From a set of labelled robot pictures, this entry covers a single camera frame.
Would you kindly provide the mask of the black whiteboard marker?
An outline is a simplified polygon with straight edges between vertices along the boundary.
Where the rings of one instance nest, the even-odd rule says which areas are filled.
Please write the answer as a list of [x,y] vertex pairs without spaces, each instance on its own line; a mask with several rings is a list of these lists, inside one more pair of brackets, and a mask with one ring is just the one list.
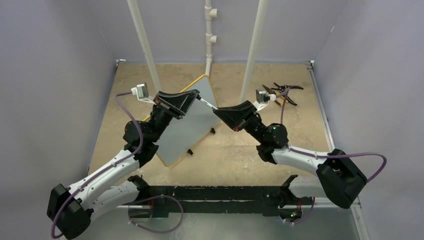
[[217,110],[218,108],[216,106],[214,106],[213,104],[209,103],[208,101],[206,101],[204,98],[202,98],[201,96],[197,96],[196,97],[201,103],[205,104],[208,108],[212,109],[213,111]]

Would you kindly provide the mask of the yellow framed whiteboard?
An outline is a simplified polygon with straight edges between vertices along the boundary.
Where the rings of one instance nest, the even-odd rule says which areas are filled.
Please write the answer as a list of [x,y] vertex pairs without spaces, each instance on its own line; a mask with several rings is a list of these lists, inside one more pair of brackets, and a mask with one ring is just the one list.
[[[209,76],[201,75],[179,92],[164,92],[168,94],[186,91],[200,91],[199,96],[217,106]],[[143,145],[141,151],[148,155],[156,155],[162,163],[170,167],[183,156],[186,151],[211,128],[216,128],[220,122],[211,108],[196,99],[185,116],[176,119],[154,102],[150,116],[143,122]]]

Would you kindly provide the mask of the black metal whiteboard stand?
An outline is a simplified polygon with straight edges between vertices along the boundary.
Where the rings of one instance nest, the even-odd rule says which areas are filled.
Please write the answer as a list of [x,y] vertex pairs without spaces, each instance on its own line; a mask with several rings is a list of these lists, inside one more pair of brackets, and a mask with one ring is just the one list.
[[194,152],[193,152],[193,149],[194,148],[196,148],[197,147],[197,145],[199,144],[199,143],[201,143],[207,136],[210,136],[210,135],[215,135],[216,134],[216,130],[215,130],[215,128],[214,127],[212,127],[206,134],[204,134],[198,141],[196,141],[187,151],[186,151],[186,153],[187,154],[189,154],[189,155],[193,155],[194,154]]

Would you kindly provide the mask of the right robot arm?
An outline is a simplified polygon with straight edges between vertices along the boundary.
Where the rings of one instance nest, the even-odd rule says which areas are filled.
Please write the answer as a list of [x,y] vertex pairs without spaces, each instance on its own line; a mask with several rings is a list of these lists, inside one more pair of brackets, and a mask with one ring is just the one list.
[[293,184],[283,187],[280,196],[288,204],[303,197],[319,197],[348,209],[369,182],[342,150],[316,152],[290,145],[286,127],[281,123],[265,125],[250,101],[218,107],[213,109],[213,113],[233,131],[244,130],[257,140],[256,150],[264,162],[290,166],[317,177],[318,182],[305,182],[314,186],[316,191],[300,191]]

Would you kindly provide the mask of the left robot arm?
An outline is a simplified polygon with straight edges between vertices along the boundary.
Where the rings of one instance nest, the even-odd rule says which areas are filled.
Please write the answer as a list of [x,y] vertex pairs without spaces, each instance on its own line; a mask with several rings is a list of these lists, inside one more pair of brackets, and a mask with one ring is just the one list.
[[157,142],[171,121],[182,119],[199,98],[196,89],[158,92],[152,98],[148,120],[131,117],[126,124],[123,136],[126,145],[113,159],[69,186],[55,186],[47,207],[47,216],[52,221],[51,238],[75,239],[94,219],[123,204],[167,200],[168,195],[152,191],[141,176],[133,176],[132,172],[153,158],[159,148]]

